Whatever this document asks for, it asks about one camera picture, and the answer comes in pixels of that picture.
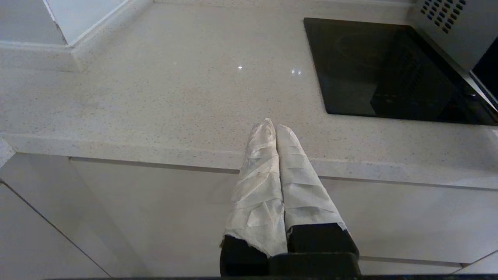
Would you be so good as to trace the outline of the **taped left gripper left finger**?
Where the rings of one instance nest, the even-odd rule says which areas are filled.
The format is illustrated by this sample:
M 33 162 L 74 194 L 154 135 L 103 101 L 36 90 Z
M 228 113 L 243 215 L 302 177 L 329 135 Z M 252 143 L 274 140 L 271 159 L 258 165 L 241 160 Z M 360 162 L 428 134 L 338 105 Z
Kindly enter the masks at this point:
M 221 243 L 220 274 L 268 275 L 270 259 L 288 252 L 279 154 L 270 119 L 256 123 L 249 133 L 231 203 Z

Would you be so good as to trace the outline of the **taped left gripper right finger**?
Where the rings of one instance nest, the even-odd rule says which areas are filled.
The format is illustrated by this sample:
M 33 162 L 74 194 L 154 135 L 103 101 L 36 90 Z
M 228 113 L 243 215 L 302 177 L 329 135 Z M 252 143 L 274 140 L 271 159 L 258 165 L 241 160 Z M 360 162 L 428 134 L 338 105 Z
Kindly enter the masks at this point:
M 276 147 L 289 252 L 358 254 L 337 207 L 288 126 L 276 126 Z

